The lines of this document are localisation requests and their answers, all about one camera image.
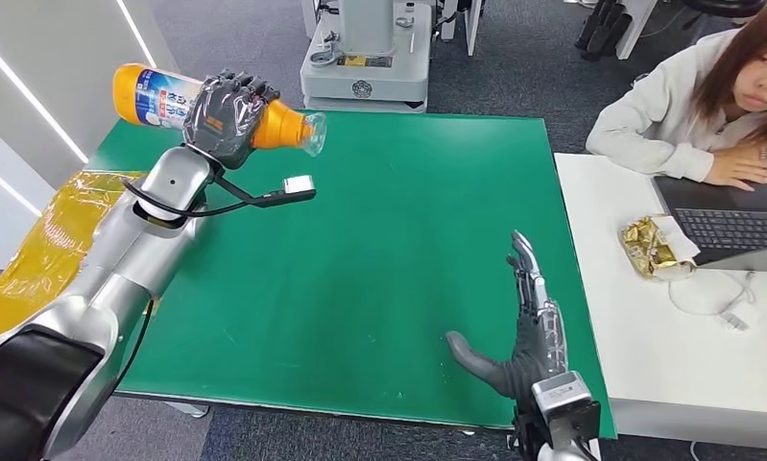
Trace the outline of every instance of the laptop keyboard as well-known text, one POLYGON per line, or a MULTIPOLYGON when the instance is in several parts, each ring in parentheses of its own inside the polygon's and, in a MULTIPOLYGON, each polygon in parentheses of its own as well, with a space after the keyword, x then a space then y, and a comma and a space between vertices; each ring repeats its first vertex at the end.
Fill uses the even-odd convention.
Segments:
POLYGON ((700 249, 751 251, 767 247, 767 212, 676 208, 674 217, 700 249))

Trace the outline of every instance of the gold snack wrapper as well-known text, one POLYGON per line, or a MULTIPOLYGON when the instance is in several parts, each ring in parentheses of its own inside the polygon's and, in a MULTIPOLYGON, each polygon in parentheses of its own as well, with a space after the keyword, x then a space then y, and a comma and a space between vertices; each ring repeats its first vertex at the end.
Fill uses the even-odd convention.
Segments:
POLYGON ((69 284, 92 245, 95 227, 123 194, 123 180, 143 174, 79 171, 58 190, 0 276, 0 333, 69 284))
POLYGON ((652 216, 643 216, 620 232, 620 243, 635 269, 647 279, 678 279, 690 275, 693 259, 678 260, 652 216))

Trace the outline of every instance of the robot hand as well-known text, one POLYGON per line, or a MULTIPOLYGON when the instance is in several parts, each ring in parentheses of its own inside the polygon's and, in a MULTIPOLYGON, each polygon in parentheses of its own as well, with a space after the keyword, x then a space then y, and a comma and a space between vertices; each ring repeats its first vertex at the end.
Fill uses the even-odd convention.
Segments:
POLYGON ((263 80, 225 69, 208 77, 185 118, 185 144, 214 156, 228 170, 242 166, 264 110, 278 91, 263 80))
POLYGON ((578 373, 567 370, 561 311, 547 296, 530 242, 517 231, 512 237, 516 255, 507 260, 515 277, 518 316, 511 357, 499 361, 474 351, 457 331, 445 338, 460 365, 515 400, 511 449, 517 444, 528 459, 573 459, 567 457, 573 453, 575 459, 583 459, 581 454, 592 459, 583 441, 598 436, 600 405, 578 373))
POLYGON ((450 331, 445 338, 457 361, 502 396, 520 405, 530 401, 535 382, 566 371, 566 345, 558 305, 547 296, 530 242, 513 232, 516 255, 508 255, 518 294, 516 338, 511 358, 497 361, 473 351, 465 337, 450 331))

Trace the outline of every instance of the woman's hand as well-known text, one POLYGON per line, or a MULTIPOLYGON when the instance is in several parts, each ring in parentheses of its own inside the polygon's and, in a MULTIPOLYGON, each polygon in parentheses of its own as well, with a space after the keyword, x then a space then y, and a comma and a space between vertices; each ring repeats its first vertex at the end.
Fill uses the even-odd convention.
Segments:
POLYGON ((753 147, 733 147, 713 152, 714 162, 703 182, 730 185, 753 192, 745 181, 767 183, 767 160, 759 159, 753 147))

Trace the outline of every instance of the brown hair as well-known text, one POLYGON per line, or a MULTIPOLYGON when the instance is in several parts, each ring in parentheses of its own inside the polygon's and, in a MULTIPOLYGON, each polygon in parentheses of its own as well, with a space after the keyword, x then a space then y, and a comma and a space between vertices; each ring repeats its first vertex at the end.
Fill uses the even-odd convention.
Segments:
MULTIPOLYGON (((694 89, 694 107, 709 120, 726 104, 733 102, 733 84, 749 62, 767 53, 767 6, 745 26, 714 64, 705 79, 694 89)), ((767 146, 767 121, 745 138, 767 146)))

